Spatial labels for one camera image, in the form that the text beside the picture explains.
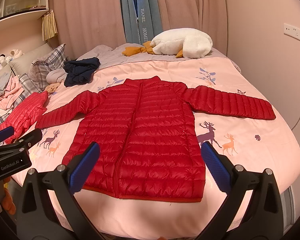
pink curtain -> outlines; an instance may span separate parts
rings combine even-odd
[[[213,47],[226,54],[226,0],[158,0],[163,30],[195,28],[210,35]]]
[[[58,39],[66,56],[78,58],[97,45],[126,42],[120,0],[53,0]]]

silver bolt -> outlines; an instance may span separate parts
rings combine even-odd
[[[28,171],[28,174],[29,174],[29,175],[32,175],[32,174],[34,174],[34,173],[35,173],[35,169],[34,169],[34,168],[29,169],[29,171]]]
[[[235,166],[235,170],[241,172],[241,171],[244,170],[244,168],[243,168],[242,165],[236,165],[236,166]]]
[[[271,169],[266,169],[266,174],[271,175],[273,172]]]
[[[57,171],[64,171],[66,169],[66,166],[63,164],[58,165]]]

jacket sleeve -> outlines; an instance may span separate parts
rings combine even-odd
[[[182,100],[191,105],[193,110],[200,110],[209,114],[263,120],[276,118],[271,104],[260,98],[221,92],[206,86],[187,88],[181,82],[176,82],[173,89]]]
[[[102,100],[102,93],[84,91],[77,95],[70,103],[40,116],[35,128],[45,129],[70,122],[77,113],[88,114],[98,107]]]

pink clothing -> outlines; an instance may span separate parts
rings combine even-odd
[[[22,85],[19,82],[18,76],[10,76],[7,87],[4,90],[4,94],[0,96],[0,109],[7,110],[11,108],[14,101],[24,91]]]

blue curtain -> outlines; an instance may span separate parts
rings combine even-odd
[[[143,44],[163,31],[158,0],[121,0],[121,9],[128,43]]]

